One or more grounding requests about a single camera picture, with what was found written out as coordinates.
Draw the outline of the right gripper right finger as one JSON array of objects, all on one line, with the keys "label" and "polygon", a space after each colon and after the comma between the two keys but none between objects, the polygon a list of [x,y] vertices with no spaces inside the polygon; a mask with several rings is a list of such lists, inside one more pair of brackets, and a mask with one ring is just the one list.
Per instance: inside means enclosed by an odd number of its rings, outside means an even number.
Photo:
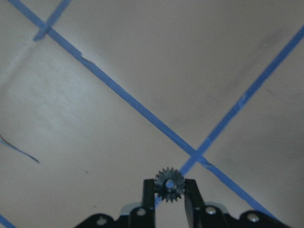
[{"label": "right gripper right finger", "polygon": [[205,204],[197,183],[193,179],[185,180],[184,205],[189,227],[201,228],[201,214]]}]

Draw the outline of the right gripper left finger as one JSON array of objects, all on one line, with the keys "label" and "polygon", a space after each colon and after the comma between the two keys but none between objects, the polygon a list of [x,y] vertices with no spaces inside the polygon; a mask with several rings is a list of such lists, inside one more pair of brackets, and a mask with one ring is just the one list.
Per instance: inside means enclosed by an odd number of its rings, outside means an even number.
[{"label": "right gripper left finger", "polygon": [[148,210],[155,210],[155,183],[154,179],[145,179],[142,190],[142,206]]}]

